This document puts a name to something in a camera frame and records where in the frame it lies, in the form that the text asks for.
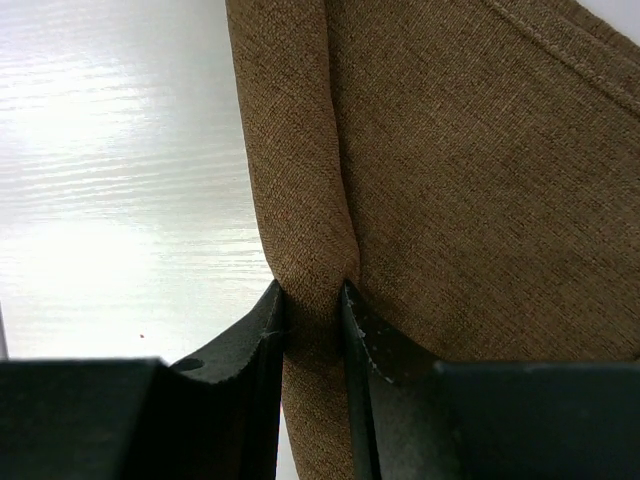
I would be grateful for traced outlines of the brown cloth napkin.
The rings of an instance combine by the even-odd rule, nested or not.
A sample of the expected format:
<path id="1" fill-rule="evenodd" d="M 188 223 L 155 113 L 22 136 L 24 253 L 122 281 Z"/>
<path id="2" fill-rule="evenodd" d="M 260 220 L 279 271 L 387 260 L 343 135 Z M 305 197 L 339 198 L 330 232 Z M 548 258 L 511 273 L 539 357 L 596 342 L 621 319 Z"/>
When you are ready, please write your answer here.
<path id="1" fill-rule="evenodd" d="M 339 292 L 447 360 L 639 356 L 639 47 L 575 1 L 230 1 L 298 475 L 350 479 Z"/>

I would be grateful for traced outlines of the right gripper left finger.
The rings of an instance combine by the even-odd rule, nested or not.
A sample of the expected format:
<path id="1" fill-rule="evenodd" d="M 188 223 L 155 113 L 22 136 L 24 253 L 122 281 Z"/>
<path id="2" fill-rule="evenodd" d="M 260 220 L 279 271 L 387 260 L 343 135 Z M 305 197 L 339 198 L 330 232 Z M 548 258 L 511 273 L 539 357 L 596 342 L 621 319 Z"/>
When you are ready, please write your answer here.
<path id="1" fill-rule="evenodd" d="M 284 333 L 272 281 L 240 320 L 171 365 L 110 361 L 127 423 L 100 478 L 275 478 Z"/>

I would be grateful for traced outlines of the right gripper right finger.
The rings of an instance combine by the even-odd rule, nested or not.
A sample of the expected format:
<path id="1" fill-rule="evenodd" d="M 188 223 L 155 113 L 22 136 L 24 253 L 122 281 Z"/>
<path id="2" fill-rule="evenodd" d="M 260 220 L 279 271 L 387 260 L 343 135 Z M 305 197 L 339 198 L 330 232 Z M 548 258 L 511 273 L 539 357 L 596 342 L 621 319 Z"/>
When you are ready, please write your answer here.
<path id="1" fill-rule="evenodd" d="M 343 284 L 340 318 L 355 475 L 359 479 L 477 479 L 453 387 L 471 366 L 439 359 Z"/>

